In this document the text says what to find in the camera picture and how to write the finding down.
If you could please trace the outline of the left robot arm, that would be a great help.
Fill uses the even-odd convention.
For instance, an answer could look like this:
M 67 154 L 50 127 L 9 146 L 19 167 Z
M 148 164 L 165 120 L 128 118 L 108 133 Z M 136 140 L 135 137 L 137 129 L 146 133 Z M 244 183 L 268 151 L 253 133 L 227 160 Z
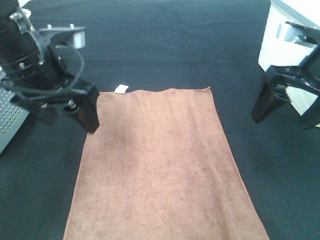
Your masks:
M 85 47 L 83 26 L 35 29 L 17 0 L 0 3 L 0 86 L 13 92 L 11 103 L 45 123 L 67 114 L 87 132 L 99 127 L 97 87 L 81 79 L 83 57 L 75 74 L 58 49 L 75 54 Z

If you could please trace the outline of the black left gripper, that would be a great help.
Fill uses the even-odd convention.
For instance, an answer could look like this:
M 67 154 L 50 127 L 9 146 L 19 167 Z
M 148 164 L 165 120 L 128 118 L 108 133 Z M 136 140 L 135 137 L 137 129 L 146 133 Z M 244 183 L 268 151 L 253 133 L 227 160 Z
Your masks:
M 77 50 L 80 67 L 73 75 L 66 69 L 55 50 L 49 46 L 40 60 L 39 50 L 32 47 L 0 48 L 0 65 L 4 78 L 0 86 L 12 91 L 10 100 L 46 124 L 53 124 L 59 115 L 67 115 L 79 123 L 88 133 L 99 127 L 97 87 L 80 79 L 84 69 L 84 58 Z

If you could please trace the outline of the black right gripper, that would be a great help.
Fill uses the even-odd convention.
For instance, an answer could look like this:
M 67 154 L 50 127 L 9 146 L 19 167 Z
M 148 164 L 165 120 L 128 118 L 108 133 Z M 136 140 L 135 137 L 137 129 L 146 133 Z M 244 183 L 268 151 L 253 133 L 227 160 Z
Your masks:
M 278 97 L 286 97 L 287 87 L 304 90 L 300 93 L 300 125 L 304 130 L 320 124 L 320 46 L 299 63 L 292 66 L 270 66 L 261 78 L 259 95 L 251 111 L 255 123 L 263 121 L 271 112 L 285 104 Z

